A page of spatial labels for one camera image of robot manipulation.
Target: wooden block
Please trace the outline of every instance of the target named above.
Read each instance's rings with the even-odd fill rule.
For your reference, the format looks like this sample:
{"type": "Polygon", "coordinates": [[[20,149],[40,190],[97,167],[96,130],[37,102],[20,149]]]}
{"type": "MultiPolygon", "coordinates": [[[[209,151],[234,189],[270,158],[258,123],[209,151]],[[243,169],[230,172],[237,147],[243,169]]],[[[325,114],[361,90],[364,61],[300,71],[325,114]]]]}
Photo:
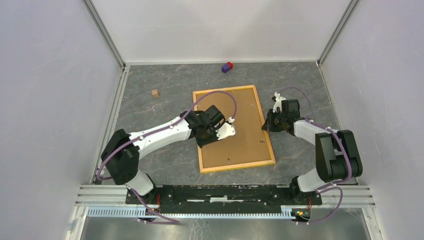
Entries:
{"type": "MultiPolygon", "coordinates": [[[[221,90],[229,92],[237,101],[235,135],[198,148],[201,173],[217,172],[272,165],[276,163],[270,136],[261,129],[265,122],[258,93],[254,85],[210,89],[193,92],[194,101],[202,95],[221,90]]],[[[215,93],[203,98],[195,110],[206,110],[215,105],[225,116],[231,117],[234,104],[227,95],[215,93]]]]}
{"type": "Polygon", "coordinates": [[[153,97],[154,97],[154,98],[159,98],[159,92],[158,92],[158,90],[157,90],[157,89],[152,90],[152,91],[151,91],[151,94],[153,95],[153,97]]]}

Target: wooden board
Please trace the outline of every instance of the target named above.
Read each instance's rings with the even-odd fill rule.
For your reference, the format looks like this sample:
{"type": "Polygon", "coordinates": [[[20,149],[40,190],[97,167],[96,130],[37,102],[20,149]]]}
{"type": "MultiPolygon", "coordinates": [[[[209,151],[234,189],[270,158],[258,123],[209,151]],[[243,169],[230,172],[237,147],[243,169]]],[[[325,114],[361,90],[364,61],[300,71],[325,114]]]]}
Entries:
{"type": "MultiPolygon", "coordinates": [[[[210,89],[193,92],[194,102],[211,91],[226,91],[237,101],[234,127],[235,136],[198,148],[201,173],[217,172],[272,165],[276,163],[270,136],[261,130],[265,122],[255,85],[210,89]]],[[[225,116],[234,112],[232,99],[222,93],[203,98],[195,110],[205,111],[215,105],[225,116]]]]}

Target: yellow wooden border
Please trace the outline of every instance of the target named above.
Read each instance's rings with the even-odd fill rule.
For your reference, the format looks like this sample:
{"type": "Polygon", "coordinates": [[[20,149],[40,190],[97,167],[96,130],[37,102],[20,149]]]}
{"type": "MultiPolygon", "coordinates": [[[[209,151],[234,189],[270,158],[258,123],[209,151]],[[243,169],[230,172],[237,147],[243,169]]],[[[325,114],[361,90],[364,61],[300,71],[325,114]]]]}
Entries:
{"type": "MultiPolygon", "coordinates": [[[[262,107],[261,103],[259,102],[258,92],[256,91],[255,85],[246,85],[246,86],[235,86],[235,87],[226,87],[226,88],[218,88],[218,89],[209,89],[209,90],[200,90],[200,91],[194,91],[193,92],[193,102],[195,103],[197,100],[196,95],[197,94],[207,94],[212,91],[220,90],[220,91],[231,91],[231,90],[243,90],[243,89],[253,89],[254,98],[256,100],[256,106],[257,110],[259,112],[260,121],[262,124],[265,123],[264,114],[262,113],[262,107]]],[[[269,155],[271,156],[270,160],[263,160],[263,161],[254,161],[254,162],[248,162],[248,163],[240,163],[240,164],[234,164],[234,165],[228,165],[228,166],[214,166],[214,167],[207,167],[203,168],[203,157],[202,157],[202,149],[200,147],[197,147],[197,152],[199,156],[199,168],[200,173],[211,173],[211,172],[219,172],[219,171],[225,171],[225,170],[233,170],[233,169],[242,169],[242,168],[249,168],[249,167],[260,167],[260,166],[266,166],[266,165],[272,165],[276,163],[276,157],[274,156],[273,146],[271,145],[270,135],[268,132],[265,132],[265,141],[268,145],[269,155]]]]}

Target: white wall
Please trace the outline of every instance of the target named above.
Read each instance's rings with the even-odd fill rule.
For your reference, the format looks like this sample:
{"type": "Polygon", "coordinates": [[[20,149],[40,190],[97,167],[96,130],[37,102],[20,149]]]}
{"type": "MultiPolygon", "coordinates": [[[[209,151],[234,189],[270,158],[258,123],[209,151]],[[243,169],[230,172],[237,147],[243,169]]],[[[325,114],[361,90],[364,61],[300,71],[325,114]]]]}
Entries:
{"type": "Polygon", "coordinates": [[[360,1],[323,64],[387,239],[422,239],[424,1],[360,1]]]}
{"type": "Polygon", "coordinates": [[[349,0],[93,0],[126,62],[310,61],[349,0]]]}
{"type": "Polygon", "coordinates": [[[2,1],[0,29],[0,239],[63,239],[120,68],[81,0],[2,1]]]}

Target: gray floor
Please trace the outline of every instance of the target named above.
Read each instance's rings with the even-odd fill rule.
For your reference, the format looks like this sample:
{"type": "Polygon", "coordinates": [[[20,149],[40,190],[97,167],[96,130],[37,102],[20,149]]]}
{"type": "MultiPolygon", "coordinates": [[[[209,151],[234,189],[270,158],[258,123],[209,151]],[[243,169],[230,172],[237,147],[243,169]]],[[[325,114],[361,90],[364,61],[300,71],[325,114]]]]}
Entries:
{"type": "MultiPolygon", "coordinates": [[[[236,63],[224,74],[221,64],[131,66],[116,130],[138,132],[165,123],[193,104],[193,91],[256,85],[264,115],[273,107],[275,91],[296,86],[310,97],[313,119],[335,128],[336,118],[317,65],[314,62],[236,63]],[[157,89],[160,97],[153,98],[157,89]]],[[[300,101],[301,113],[309,113],[306,100],[295,90],[282,94],[300,101]]],[[[157,185],[175,184],[288,184],[294,176],[315,166],[315,147],[288,133],[270,133],[276,164],[200,174],[196,141],[175,142],[145,156],[139,167],[157,185]]]]}
{"type": "MultiPolygon", "coordinates": [[[[312,219],[330,213],[312,209],[312,219]]],[[[89,217],[82,240],[369,240],[361,209],[340,209],[317,224],[285,219],[180,219],[180,225],[146,225],[135,218],[89,217]]]]}

